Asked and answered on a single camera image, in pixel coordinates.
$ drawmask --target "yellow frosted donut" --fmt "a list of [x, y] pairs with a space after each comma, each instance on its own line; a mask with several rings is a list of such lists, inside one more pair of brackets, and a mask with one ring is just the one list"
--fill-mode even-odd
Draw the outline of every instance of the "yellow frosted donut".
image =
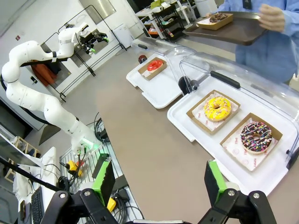
[[207, 101], [205, 115], [211, 121], [220, 121], [227, 118], [232, 110], [230, 102], [224, 97], [215, 97]]

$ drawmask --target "hand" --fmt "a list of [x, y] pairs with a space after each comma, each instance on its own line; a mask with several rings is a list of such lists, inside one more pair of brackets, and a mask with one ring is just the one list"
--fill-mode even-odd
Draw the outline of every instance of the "hand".
[[285, 15], [280, 8], [262, 4], [259, 10], [261, 27], [278, 32], [285, 30]]

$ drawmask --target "blue shirt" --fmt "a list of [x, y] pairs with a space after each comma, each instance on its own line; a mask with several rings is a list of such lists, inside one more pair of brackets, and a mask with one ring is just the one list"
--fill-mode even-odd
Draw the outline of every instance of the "blue shirt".
[[299, 0], [251, 0], [252, 10], [242, 0], [225, 0], [218, 11], [259, 12], [262, 4], [278, 7], [285, 15], [283, 33], [268, 31], [250, 46], [238, 45], [236, 61], [255, 69], [274, 82], [285, 82], [297, 73], [299, 52]]

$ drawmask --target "person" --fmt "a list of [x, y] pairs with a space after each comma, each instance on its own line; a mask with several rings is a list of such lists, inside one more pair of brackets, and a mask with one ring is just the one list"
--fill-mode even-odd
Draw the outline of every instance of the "person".
[[259, 13], [260, 26], [269, 31], [250, 46], [237, 45], [236, 62], [266, 79], [289, 84], [298, 70], [299, 1], [251, 0], [251, 10], [243, 8], [243, 1], [225, 0], [218, 11]]

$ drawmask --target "white tray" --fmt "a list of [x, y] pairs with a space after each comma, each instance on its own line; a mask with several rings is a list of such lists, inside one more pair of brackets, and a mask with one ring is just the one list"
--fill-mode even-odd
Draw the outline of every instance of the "white tray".
[[155, 57], [159, 57], [166, 61], [166, 59], [158, 54], [153, 54], [147, 61], [138, 65], [127, 74], [127, 80], [134, 86], [139, 87], [143, 93], [142, 95], [157, 109], [161, 109], [169, 105], [179, 95], [182, 94], [177, 81], [170, 69], [169, 64], [167, 68], [159, 73], [152, 80], [147, 80], [138, 70], [148, 61]]
[[[206, 133], [186, 115], [191, 107], [212, 90], [218, 90], [241, 104], [239, 112], [215, 135]], [[261, 101], [263, 100], [257, 99], [245, 89], [237, 90], [213, 77], [208, 77], [197, 91], [184, 96], [172, 106], [167, 117], [189, 141], [197, 141], [202, 145], [215, 158], [222, 174], [229, 181], [237, 183], [244, 194], [261, 190], [268, 195], [288, 172], [286, 151], [294, 144], [297, 129], [288, 118], [274, 111], [274, 106]], [[250, 112], [272, 124], [283, 134], [272, 152], [253, 172], [236, 162], [220, 145], [220, 142]]]

